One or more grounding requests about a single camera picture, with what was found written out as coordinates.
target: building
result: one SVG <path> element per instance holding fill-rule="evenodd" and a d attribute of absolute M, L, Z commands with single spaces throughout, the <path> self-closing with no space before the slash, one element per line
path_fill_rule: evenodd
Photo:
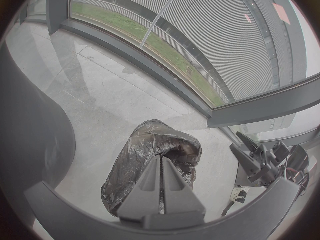
<path fill-rule="evenodd" d="M 103 7 L 149 28 L 168 0 L 72 1 Z M 306 75 L 303 34 L 288 0 L 173 0 L 152 32 L 196 68 L 222 103 Z M 273 129 L 273 121 L 260 124 L 266 126 L 259 131 Z"/>

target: black plastic bag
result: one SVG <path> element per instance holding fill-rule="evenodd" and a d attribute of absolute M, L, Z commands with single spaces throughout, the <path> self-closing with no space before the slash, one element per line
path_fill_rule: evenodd
<path fill-rule="evenodd" d="M 193 136 L 174 130 L 160 120 L 143 122 L 130 135 L 101 187 L 104 206 L 110 214 L 117 217 L 118 208 L 133 189 L 150 159 L 158 154 L 170 158 L 192 188 L 196 179 L 195 166 L 201 153 L 200 143 Z"/>

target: concrete floor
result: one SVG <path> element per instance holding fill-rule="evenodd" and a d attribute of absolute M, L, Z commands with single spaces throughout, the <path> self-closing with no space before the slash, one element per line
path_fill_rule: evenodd
<path fill-rule="evenodd" d="M 24 74 L 65 110 L 74 127 L 74 161 L 56 188 L 66 200 L 117 221 L 102 204 L 100 188 L 134 128 L 159 119 L 200 141 L 194 193 L 206 207 L 206 222 L 221 216 L 238 162 L 229 138 L 207 128 L 202 114 L 128 61 L 70 32 L 49 36 L 45 25 L 25 22 L 14 25 L 6 42 Z"/>

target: lawn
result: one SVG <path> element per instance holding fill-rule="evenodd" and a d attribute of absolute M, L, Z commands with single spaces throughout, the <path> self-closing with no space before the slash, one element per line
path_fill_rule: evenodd
<path fill-rule="evenodd" d="M 87 16 L 106 23 L 107 25 L 121 30 L 123 33 L 137 39 L 138 41 L 142 41 L 147 32 L 147 28 L 138 22 L 135 22 L 122 14 L 106 10 L 99 6 L 73 2 L 72 13 Z M 190 75 L 189 78 L 193 84 L 198 87 L 215 106 L 219 106 L 224 103 L 202 74 L 200 74 L 198 70 L 196 70 L 196 68 L 182 56 L 182 54 L 158 37 L 155 33 L 150 33 L 146 40 L 146 46 L 170 62 L 176 69 L 183 72 L 184 75 Z"/>

